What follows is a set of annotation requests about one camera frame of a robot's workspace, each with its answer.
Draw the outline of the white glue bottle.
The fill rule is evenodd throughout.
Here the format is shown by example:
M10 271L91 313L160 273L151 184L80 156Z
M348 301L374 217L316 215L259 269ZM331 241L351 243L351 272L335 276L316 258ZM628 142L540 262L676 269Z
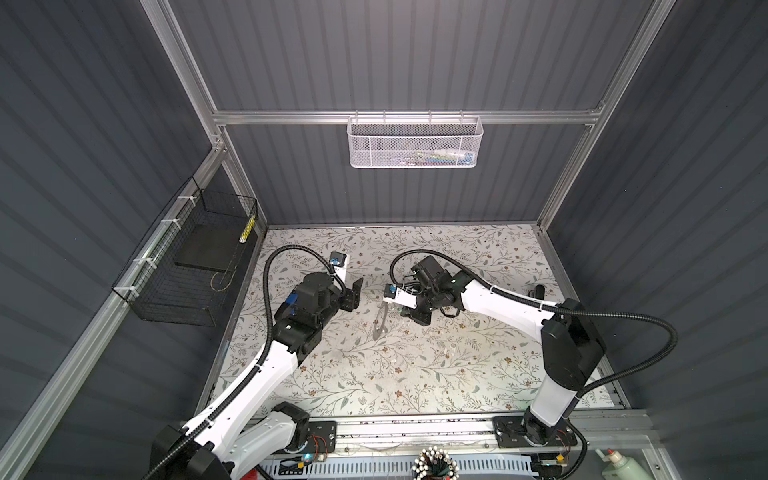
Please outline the white glue bottle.
M596 451L600 459L607 464L601 475L605 480L653 480L634 458L624 456L619 451L608 449Z

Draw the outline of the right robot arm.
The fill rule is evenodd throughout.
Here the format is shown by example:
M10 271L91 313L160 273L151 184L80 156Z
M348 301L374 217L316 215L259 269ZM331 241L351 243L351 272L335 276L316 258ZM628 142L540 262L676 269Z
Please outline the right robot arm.
M574 300L561 303L523 296L490 283L469 267L435 250L418 249L422 260L407 279L388 272L384 299L400 305L403 316L428 326L434 311L453 308L477 313L524 333L542 348L545 377L526 408L517 432L533 446L544 446L566 426L571 412L588 392L657 364L677 346L678 332L669 322L645 314L592 312ZM597 319L638 321L662 328L664 346L638 364L598 380L591 378L607 352Z

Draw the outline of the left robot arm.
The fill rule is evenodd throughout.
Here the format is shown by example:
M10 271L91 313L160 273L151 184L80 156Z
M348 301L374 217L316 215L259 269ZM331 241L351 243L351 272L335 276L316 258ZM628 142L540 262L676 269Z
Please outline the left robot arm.
M233 383L183 426L157 435L145 478L241 479L272 454L305 446L309 415L295 405L282 402L256 425L250 421L311 355L330 320L359 306L362 283L346 285L346 254L334 251L321 265L266 311L265 344Z

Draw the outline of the blue stapler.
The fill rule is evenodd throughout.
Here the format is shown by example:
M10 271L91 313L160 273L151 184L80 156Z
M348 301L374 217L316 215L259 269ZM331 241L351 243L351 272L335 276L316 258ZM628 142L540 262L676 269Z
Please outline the blue stapler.
M295 314L295 304L298 299L296 291L292 291L285 301L281 304L279 314L282 316L293 316Z

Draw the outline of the bundle of markers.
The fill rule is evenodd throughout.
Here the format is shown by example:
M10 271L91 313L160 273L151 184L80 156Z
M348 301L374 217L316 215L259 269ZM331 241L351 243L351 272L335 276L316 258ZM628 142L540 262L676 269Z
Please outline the bundle of markers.
M413 480L456 480L458 462L436 446L423 449L412 464Z

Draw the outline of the black lint roller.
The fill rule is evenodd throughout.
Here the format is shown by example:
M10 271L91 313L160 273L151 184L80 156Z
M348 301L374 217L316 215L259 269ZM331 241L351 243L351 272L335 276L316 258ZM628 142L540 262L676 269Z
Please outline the black lint roller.
M542 284L537 284L528 292L528 296L533 299L544 300L546 296L546 287Z

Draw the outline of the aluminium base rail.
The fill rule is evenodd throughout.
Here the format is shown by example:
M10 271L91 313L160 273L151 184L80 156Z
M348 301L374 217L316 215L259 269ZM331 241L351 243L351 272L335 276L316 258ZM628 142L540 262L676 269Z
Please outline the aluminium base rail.
M337 416L338 455L389 454L444 445L457 452L498 448L495 417L518 417L518 412ZM649 415L643 410L586 409L570 415L571 423L593 448L643 449L660 443Z

